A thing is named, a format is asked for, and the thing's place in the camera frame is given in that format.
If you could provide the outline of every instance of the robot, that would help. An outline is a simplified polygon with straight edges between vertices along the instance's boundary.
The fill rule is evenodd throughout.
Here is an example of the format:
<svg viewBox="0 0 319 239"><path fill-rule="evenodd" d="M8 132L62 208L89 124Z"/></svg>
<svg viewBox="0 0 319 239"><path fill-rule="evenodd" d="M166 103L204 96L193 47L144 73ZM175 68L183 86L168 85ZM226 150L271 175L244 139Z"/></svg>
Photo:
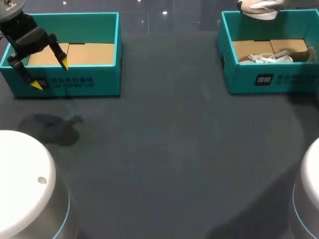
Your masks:
<svg viewBox="0 0 319 239"><path fill-rule="evenodd" d="M5 37L15 50L7 59L9 65L27 84L42 90L21 60L50 46L62 68L68 70L66 54L53 33L48 34L36 24L32 16L22 11L24 5L25 0L0 0L0 39Z"/></svg>

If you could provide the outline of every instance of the open box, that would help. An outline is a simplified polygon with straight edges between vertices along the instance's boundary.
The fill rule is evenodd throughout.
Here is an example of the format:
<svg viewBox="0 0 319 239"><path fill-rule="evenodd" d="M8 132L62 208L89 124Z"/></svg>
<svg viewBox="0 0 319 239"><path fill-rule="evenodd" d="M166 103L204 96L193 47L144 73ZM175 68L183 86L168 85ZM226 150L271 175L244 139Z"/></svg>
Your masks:
<svg viewBox="0 0 319 239"><path fill-rule="evenodd" d="M32 17L48 34L54 33L59 44L68 45L63 50L68 52L69 70L63 70L54 57L50 63L53 54L45 49L37 53L39 59L34 61L32 55L22 61L32 76L44 79L47 85L44 90L31 87L9 66L6 59L14 51L9 44L0 71L15 97L120 95L122 37L118 13L48 13ZM48 65L37 64L39 61L47 61Z"/></svg>
<svg viewBox="0 0 319 239"><path fill-rule="evenodd" d="M319 54L319 13L282 10L272 21L222 12L218 49L229 93L318 92L319 62L239 63L234 41L303 39Z"/></svg>

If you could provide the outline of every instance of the table surface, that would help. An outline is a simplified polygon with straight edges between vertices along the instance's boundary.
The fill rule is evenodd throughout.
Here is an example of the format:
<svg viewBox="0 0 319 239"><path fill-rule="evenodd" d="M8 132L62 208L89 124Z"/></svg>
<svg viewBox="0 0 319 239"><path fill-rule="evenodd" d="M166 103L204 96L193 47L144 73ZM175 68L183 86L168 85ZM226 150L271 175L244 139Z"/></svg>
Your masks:
<svg viewBox="0 0 319 239"><path fill-rule="evenodd" d="M109 3L123 11L120 98L16 100L0 80L0 129L46 145L77 201L79 239L269 239L285 232L299 162L319 135L318 100L229 95L216 49L218 17L203 16L217 1L199 1L191 12L185 0L190 6L179 5L170 18L161 10L182 1L152 8L156 1L146 0L141 12L135 5L125 12L127 0L93 1L92 9L84 1L82 8L74 0L29 2L35 12L105 11ZM197 16L178 17L187 14Z"/></svg>

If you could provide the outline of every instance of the shoe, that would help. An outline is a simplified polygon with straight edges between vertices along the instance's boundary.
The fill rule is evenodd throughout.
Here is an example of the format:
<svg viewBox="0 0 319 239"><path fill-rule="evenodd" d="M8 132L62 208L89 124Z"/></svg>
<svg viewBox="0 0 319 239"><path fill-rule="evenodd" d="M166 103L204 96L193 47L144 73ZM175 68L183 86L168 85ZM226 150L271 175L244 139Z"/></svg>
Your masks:
<svg viewBox="0 0 319 239"><path fill-rule="evenodd" d="M284 0L239 0L238 9L245 15L260 19L273 20L284 8Z"/></svg>
<svg viewBox="0 0 319 239"><path fill-rule="evenodd" d="M319 0L239 0L237 8L245 15L273 20L278 12L286 7L308 8L319 5Z"/></svg>
<svg viewBox="0 0 319 239"><path fill-rule="evenodd" d="M315 62L317 59L316 51L310 47L304 52L291 52L285 50L275 55L265 53L261 55L249 55L250 60L240 63L287 63L287 62Z"/></svg>
<svg viewBox="0 0 319 239"><path fill-rule="evenodd" d="M261 55L248 55L250 60L241 61L240 63L279 63L279 62L294 62L290 56L283 55L276 58L276 55L265 53Z"/></svg>
<svg viewBox="0 0 319 239"><path fill-rule="evenodd" d="M316 50L313 47L309 47L308 50L304 52L285 50L274 55L275 58L283 56L291 57L294 62L315 62L317 60Z"/></svg>

